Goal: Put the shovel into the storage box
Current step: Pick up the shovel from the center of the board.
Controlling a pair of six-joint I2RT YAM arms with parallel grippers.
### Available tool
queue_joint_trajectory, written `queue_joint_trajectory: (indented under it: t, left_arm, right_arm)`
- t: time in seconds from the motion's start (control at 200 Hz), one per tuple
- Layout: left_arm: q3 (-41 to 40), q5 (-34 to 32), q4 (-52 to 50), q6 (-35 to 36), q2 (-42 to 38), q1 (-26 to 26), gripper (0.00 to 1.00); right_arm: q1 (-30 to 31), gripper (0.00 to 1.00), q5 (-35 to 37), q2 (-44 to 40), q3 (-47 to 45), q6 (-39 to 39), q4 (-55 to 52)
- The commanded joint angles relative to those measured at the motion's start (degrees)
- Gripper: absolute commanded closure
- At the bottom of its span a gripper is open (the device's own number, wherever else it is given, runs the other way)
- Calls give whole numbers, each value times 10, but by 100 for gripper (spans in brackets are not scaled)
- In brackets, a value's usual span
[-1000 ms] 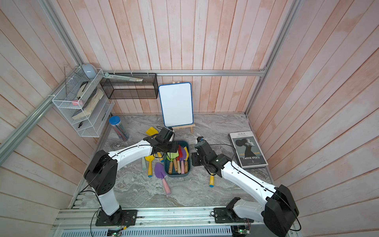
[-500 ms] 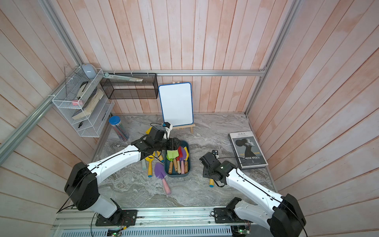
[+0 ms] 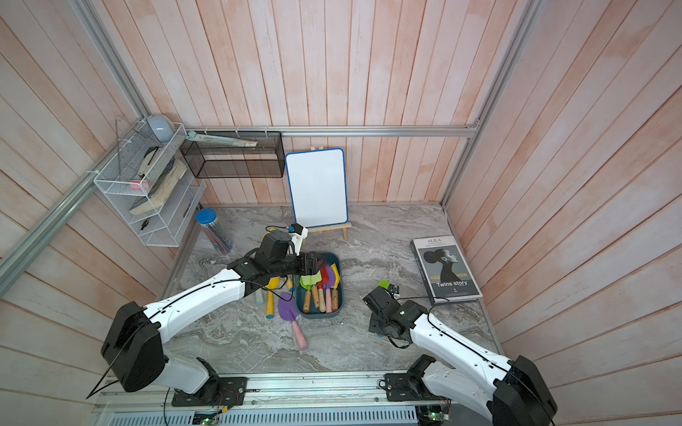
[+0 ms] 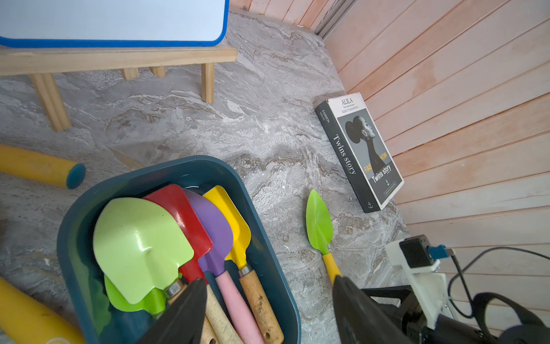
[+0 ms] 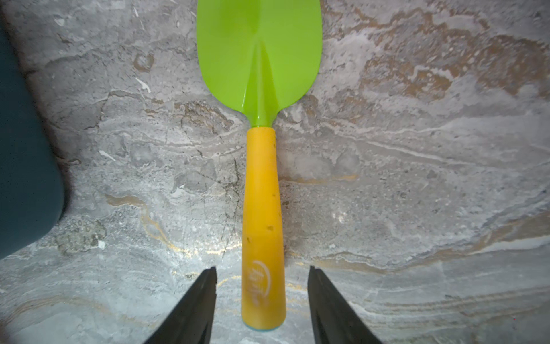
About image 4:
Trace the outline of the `lime shovel wooden handle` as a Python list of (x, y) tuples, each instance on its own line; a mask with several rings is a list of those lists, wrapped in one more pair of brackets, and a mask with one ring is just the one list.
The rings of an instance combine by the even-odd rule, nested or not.
[[(192, 260), (193, 248), (173, 216), (148, 200), (109, 201), (95, 224), (93, 252), (111, 305), (123, 312), (146, 311), (154, 319), (150, 327), (190, 285), (178, 269)], [(217, 341), (205, 317), (200, 343)]]

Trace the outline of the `green trowel yellow handle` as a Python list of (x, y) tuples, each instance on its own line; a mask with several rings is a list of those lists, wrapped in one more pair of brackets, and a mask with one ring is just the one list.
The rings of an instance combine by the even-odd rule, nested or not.
[(314, 249), (321, 252), (330, 282), (333, 285), (336, 276), (342, 275), (329, 251), (334, 228), (329, 210), (316, 190), (311, 190), (307, 200), (306, 228), (309, 243)]

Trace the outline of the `purple trowel pink handle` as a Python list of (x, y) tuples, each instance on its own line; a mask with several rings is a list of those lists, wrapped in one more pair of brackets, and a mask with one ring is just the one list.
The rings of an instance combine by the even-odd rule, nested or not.
[(221, 211), (208, 199), (188, 189), (184, 192), (213, 242), (213, 249), (199, 259), (201, 269), (215, 276), (233, 326), (243, 343), (263, 343), (263, 336), (249, 306), (225, 268), (226, 257), (233, 248), (231, 226)]

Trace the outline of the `red shovel wooden handle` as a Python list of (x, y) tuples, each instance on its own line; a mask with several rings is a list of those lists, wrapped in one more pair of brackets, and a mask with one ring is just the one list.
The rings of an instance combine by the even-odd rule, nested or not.
[[(162, 206), (173, 216), (193, 248), (194, 256), (192, 260), (179, 267), (179, 272), (189, 282), (204, 278), (205, 275), (202, 268), (200, 268), (199, 259), (213, 249), (213, 242), (194, 212), (184, 190), (178, 185), (171, 184), (150, 193), (145, 196), (145, 199)], [(241, 343), (241, 338), (223, 311), (211, 286), (206, 285), (206, 290), (208, 295), (206, 317), (219, 342)]]

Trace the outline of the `yellow shovel wooden handle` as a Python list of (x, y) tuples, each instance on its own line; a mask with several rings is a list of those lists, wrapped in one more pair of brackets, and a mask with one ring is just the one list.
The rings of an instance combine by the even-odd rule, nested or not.
[(216, 283), (237, 333), (243, 343), (283, 343), (279, 321), (256, 271), (246, 259), (246, 250), (252, 240), (249, 225), (222, 186), (213, 187), (203, 197), (220, 210), (232, 230), (233, 245), (226, 259), (239, 268), (239, 281), (245, 295), (237, 290), (228, 272), (217, 276)]

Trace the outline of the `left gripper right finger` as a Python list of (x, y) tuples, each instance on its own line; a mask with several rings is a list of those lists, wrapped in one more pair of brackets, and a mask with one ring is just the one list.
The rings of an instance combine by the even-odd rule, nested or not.
[(332, 300), (341, 343), (410, 342), (376, 303), (349, 278), (335, 278)]

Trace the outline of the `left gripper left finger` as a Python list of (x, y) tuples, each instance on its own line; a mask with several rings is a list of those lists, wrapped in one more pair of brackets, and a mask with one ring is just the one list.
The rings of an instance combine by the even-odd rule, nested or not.
[(200, 343), (206, 301), (206, 281), (196, 279), (137, 343)]

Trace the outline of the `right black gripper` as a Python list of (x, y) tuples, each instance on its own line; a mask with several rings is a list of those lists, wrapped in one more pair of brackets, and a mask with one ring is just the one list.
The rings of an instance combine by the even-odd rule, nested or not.
[(496, 337), (444, 315), (436, 328), (427, 327), (427, 320), (411, 286), (363, 289), (379, 309), (410, 340), (409, 343), (506, 343), (507, 334)]

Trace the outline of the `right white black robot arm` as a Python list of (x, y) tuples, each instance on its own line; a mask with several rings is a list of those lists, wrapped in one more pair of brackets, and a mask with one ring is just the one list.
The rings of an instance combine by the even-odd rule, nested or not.
[[(548, 343), (549, 328), (533, 312), (520, 304), (492, 292), (478, 293), (473, 299), (474, 318), (478, 328), (439, 315), (435, 329), (430, 329), (411, 286), (369, 288), (362, 292), (370, 298), (399, 299), (400, 306), (377, 303), (379, 309), (414, 343)], [(517, 315), (520, 324), (512, 326), (495, 337), (488, 331), (486, 311), (488, 304), (498, 299), (505, 302)]]

